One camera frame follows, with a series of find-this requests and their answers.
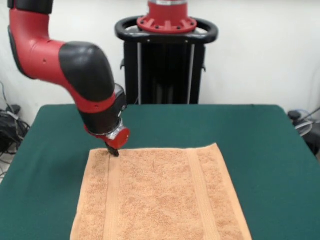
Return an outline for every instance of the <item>towel stripe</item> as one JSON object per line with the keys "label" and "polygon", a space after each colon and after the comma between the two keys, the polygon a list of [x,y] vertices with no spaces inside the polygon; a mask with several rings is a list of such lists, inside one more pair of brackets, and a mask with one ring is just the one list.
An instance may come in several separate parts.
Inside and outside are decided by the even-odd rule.
{"label": "towel stripe", "polygon": [[116,240],[119,215],[120,159],[110,157],[103,240]]}
{"label": "towel stripe", "polygon": [[210,204],[207,183],[196,149],[186,150],[192,173],[194,190],[200,210],[206,240],[220,240],[220,235]]}

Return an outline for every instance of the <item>green table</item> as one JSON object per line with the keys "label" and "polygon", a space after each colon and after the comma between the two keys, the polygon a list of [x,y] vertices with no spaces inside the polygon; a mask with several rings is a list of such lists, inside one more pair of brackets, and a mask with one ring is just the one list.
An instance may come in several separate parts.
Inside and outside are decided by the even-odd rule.
{"label": "green table", "polygon": [[[277,106],[144,105],[126,148],[218,143],[255,240],[320,239],[320,166]],[[0,185],[1,240],[68,240],[90,149],[74,105],[41,108]]]}

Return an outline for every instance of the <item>red and black robot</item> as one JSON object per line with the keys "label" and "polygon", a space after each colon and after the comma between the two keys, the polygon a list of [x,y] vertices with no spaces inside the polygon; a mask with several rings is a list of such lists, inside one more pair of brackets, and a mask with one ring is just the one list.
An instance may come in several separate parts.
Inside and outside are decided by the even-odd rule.
{"label": "red and black robot", "polygon": [[[118,156],[118,149],[130,135],[121,119],[127,108],[125,91],[115,84],[109,61],[98,46],[50,39],[53,4],[53,0],[8,0],[8,32],[15,63],[30,79],[67,89],[88,133],[102,139],[110,153]],[[210,34],[195,34],[196,27],[205,27],[206,22],[188,17],[186,0],[149,0],[148,5],[147,16],[127,18],[117,24],[119,38],[139,43],[172,39],[192,44],[213,42],[217,37],[218,30],[210,24]],[[138,26],[138,32],[127,31],[133,25]]]}

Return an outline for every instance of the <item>white wall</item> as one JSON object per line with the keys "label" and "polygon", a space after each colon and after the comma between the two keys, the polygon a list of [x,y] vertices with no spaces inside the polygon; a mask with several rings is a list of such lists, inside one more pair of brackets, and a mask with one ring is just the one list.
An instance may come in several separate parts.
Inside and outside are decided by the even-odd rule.
{"label": "white wall", "polygon": [[[114,25],[146,9],[147,0],[54,0],[50,35],[99,45],[115,81],[124,85],[123,42]],[[189,0],[189,13],[220,30],[218,41],[207,46],[200,103],[277,104],[286,110],[320,105],[320,1]],[[7,1],[0,0],[0,80],[9,102],[20,104],[32,123],[42,105],[73,100],[62,87],[18,72],[8,24]]]}

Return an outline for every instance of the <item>black handle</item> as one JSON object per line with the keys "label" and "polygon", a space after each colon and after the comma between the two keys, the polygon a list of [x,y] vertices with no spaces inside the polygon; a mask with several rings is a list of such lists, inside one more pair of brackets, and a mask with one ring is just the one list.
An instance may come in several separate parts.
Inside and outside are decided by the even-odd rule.
{"label": "black handle", "polygon": [[116,36],[126,42],[136,43],[189,43],[189,44],[209,44],[218,38],[219,30],[213,23],[194,18],[197,21],[197,28],[207,31],[198,33],[196,31],[181,34],[160,34],[143,31],[141,29],[128,29],[137,26],[137,20],[141,16],[133,16],[120,20],[115,25]]}

